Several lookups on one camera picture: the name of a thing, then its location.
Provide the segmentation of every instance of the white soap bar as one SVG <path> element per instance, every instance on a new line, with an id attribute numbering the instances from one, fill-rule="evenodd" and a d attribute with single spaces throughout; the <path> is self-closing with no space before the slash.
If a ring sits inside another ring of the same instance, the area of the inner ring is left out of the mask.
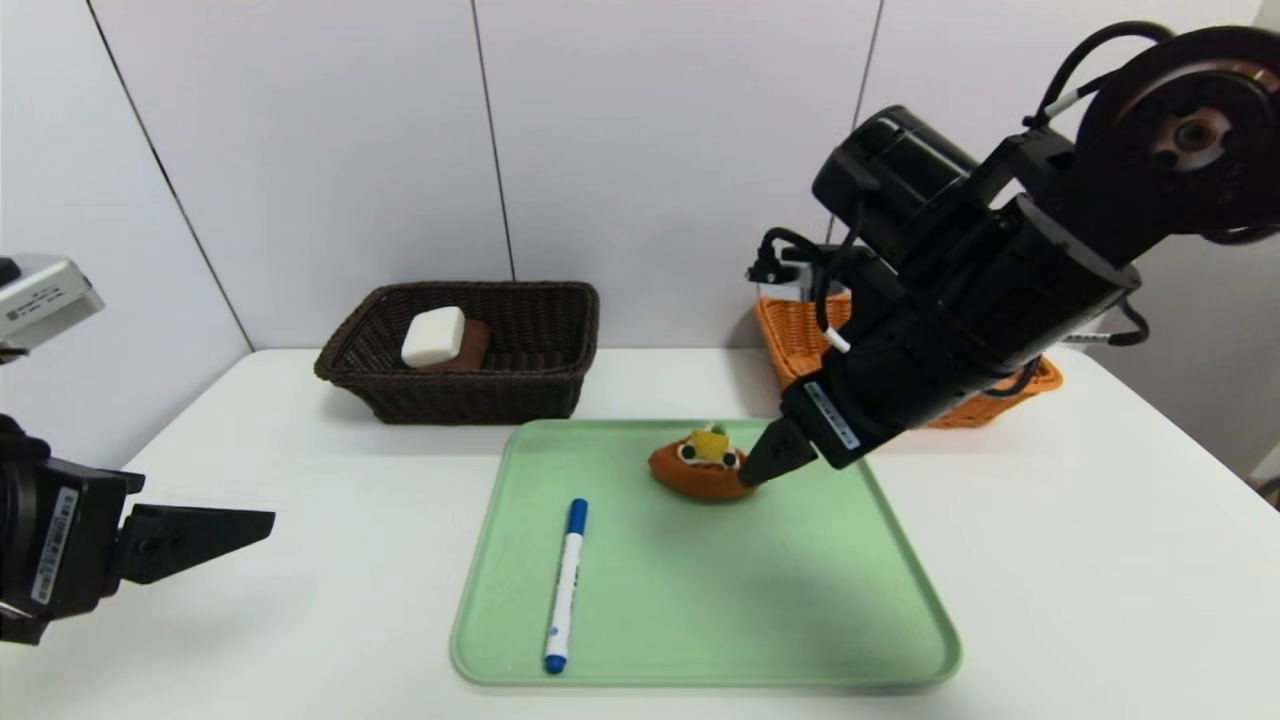
<path id="1" fill-rule="evenodd" d="M 461 307 L 436 307 L 419 313 L 408 324 L 401 360 L 410 368 L 425 368 L 447 363 L 462 351 L 462 331 L 466 318 Z"/>

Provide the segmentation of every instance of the barcode label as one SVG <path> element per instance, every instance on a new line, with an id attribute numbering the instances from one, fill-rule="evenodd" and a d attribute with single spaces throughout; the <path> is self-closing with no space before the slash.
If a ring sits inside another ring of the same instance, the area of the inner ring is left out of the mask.
<path id="1" fill-rule="evenodd" d="M 61 488 L 54 502 L 54 516 L 49 520 L 49 534 L 45 536 L 45 550 L 40 552 L 40 565 L 36 566 L 36 582 L 31 584 L 31 600 L 49 605 L 54 596 L 54 583 L 58 580 L 58 566 L 63 562 L 63 550 L 67 548 L 67 533 L 76 515 L 79 491 Z"/>
<path id="2" fill-rule="evenodd" d="M 813 404 L 818 406 L 818 411 L 827 419 L 827 424 L 831 425 L 831 429 L 836 433 L 836 437 L 840 438 L 841 445 L 844 445 L 846 450 L 852 450 L 861 445 L 858 441 L 858 436 L 854 434 L 854 429 L 849 427 L 849 421 L 845 420 L 845 416 L 841 415 L 838 410 L 836 410 L 836 405 L 829 397 L 827 397 L 822 386 L 818 383 L 805 383 L 804 389 L 809 393 Z"/>

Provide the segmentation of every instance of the orange plush toy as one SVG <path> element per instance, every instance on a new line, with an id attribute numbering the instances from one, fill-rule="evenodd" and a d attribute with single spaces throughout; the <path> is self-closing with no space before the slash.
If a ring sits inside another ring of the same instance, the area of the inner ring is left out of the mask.
<path id="1" fill-rule="evenodd" d="M 659 483 L 690 497 L 733 500 L 755 492 L 737 473 L 746 454 L 733 447 L 721 425 L 708 425 L 664 445 L 649 456 L 649 470 Z"/>

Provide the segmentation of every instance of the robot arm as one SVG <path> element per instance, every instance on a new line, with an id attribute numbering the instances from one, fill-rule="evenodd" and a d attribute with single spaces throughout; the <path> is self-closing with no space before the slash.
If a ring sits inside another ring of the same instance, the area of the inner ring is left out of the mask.
<path id="1" fill-rule="evenodd" d="M 65 258 L 0 258 L 0 364 L 102 307 Z M 136 473 L 52 457 L 0 415 L 0 641 L 37 644 L 52 620 L 82 615 L 120 580 L 154 583 L 271 534 L 274 512 L 134 505 Z"/>
<path id="2" fill-rule="evenodd" d="M 1157 45 L 1060 100 L 1080 59 L 1124 35 Z M 813 186 L 849 237 L 838 249 L 792 242 L 815 266 L 819 324 L 832 282 L 849 288 L 854 316 L 838 331 L 823 327 L 832 350 L 783 391 L 782 418 L 751 451 L 742 482 L 763 483 L 817 454 L 844 468 L 1033 368 L 1044 348 L 1135 291 L 1130 263 L 1170 234 L 1222 245 L 1271 234 L 1280 223 L 1277 90 L 1275 33 L 1174 37 L 1120 23 L 1073 53 L 1024 120 L 1029 129 L 982 163 L 905 108 L 869 118 Z M 1074 145 L 1048 127 L 1094 91 Z M 1012 179 L 1025 192 L 992 209 Z M 765 245 L 773 240 L 787 237 L 771 231 Z M 748 277 L 768 282 L 774 263 L 762 251 Z"/>

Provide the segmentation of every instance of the orange wicker basket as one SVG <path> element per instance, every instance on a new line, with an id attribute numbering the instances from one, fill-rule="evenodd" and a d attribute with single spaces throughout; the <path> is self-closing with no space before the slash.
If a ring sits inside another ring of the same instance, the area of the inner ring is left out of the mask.
<path id="1" fill-rule="evenodd" d="M 852 314 L 849 296 L 831 297 L 827 301 L 827 314 L 831 324 L 836 327 L 845 324 Z M 762 297 L 755 304 L 755 316 L 769 345 L 773 370 L 783 387 L 822 366 L 822 354 L 831 345 L 818 331 L 813 302 Z M 1011 384 L 1012 379 L 998 387 Z M 929 423 L 929 427 L 979 428 L 1019 402 L 1060 387 L 1062 387 L 1062 373 L 1048 361 L 1048 357 L 1042 357 L 1036 377 L 1020 393 L 1012 397 L 975 395 Z"/>

